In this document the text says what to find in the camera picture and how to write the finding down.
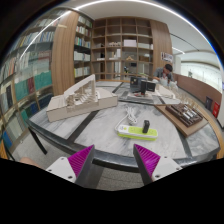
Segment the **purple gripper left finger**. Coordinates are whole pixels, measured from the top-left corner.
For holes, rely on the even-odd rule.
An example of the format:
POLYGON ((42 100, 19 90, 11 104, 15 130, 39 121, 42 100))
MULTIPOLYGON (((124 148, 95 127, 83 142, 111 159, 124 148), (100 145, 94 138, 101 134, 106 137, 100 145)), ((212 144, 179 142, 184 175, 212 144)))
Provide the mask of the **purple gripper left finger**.
POLYGON ((78 186, 96 189, 104 168, 93 163, 95 146, 86 147, 69 157, 60 157, 47 171, 78 186))

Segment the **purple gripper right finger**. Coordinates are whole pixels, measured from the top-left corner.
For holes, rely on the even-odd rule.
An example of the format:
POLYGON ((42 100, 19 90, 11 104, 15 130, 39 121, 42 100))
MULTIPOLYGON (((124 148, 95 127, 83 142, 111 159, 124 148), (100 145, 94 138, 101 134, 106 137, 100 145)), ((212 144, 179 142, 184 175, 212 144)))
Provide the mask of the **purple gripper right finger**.
POLYGON ((182 169, 172 158, 160 156, 138 144, 133 146, 133 154, 145 185, 182 169))

